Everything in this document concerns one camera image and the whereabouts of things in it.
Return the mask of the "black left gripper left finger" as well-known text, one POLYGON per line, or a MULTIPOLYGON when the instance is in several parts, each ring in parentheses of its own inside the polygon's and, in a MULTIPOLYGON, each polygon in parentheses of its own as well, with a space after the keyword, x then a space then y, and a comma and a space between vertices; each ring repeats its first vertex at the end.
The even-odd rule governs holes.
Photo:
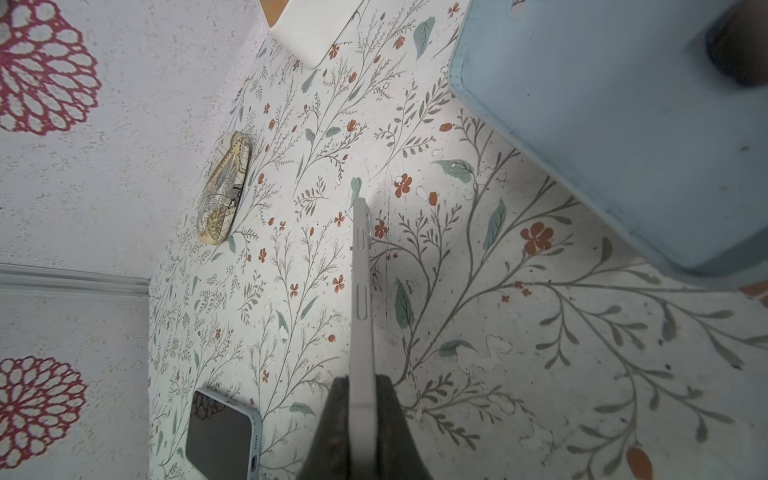
POLYGON ((333 380, 299 480, 346 480, 349 474, 349 379, 333 380))

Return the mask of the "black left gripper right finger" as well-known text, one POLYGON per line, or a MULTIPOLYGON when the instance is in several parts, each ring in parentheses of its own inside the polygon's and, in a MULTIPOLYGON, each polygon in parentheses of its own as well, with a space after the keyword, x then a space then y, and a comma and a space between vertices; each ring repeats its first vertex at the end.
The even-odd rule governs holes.
POLYGON ((376 376, 376 479, 425 480, 432 476, 419 455, 396 391, 386 375, 376 376))

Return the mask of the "black phone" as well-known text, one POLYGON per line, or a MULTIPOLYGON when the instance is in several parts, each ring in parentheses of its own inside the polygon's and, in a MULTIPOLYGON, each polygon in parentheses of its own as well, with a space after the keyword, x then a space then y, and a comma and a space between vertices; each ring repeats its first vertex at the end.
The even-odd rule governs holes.
POLYGON ((206 479, 256 479, 262 432, 255 407, 198 388, 190 407, 186 458, 206 479))

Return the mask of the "light blue phone case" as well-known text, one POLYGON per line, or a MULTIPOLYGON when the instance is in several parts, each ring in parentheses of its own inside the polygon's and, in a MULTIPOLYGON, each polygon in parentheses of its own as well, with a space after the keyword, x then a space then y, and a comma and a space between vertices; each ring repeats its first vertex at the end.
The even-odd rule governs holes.
POLYGON ((473 1, 457 96, 654 267, 767 277, 767 90, 718 72, 732 1, 473 1))

